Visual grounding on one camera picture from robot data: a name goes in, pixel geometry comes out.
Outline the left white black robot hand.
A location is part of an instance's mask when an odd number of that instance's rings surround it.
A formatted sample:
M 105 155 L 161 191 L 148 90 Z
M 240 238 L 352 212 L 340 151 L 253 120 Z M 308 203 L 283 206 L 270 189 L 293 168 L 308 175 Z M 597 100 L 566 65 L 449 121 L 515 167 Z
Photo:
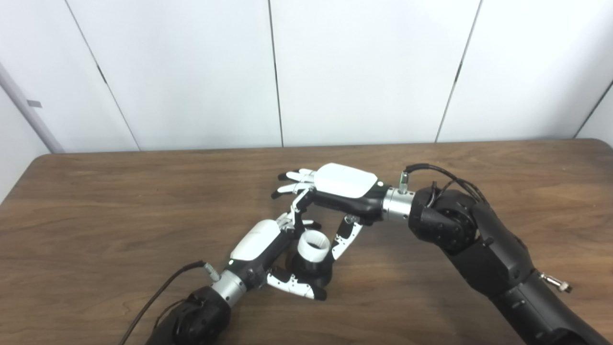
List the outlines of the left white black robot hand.
M 324 260 L 331 244 L 325 234 L 311 227 L 313 223 L 308 221 L 306 230 L 296 230 L 286 213 L 276 220 L 259 221 L 234 248 L 212 289 L 230 307 L 237 304 L 245 293 L 265 284 L 307 299 L 326 300 L 328 293 L 324 288 L 273 266 L 295 240 L 298 240 L 297 247 L 305 260 L 314 264 Z

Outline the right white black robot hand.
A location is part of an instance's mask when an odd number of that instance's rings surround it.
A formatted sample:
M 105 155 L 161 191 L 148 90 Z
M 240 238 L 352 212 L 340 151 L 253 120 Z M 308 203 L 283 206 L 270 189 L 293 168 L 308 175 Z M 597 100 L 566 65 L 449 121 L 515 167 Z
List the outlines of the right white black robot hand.
M 330 264 L 348 249 L 363 226 L 383 220 L 383 203 L 391 187 L 375 174 L 335 163 L 325 164 L 318 170 L 285 172 L 278 175 L 278 180 L 290 184 L 278 187 L 270 196 L 278 199 L 283 195 L 296 195 L 289 210 L 294 229 L 307 229 L 302 215 L 310 205 L 335 210 L 349 218 L 341 221 L 324 258 Z

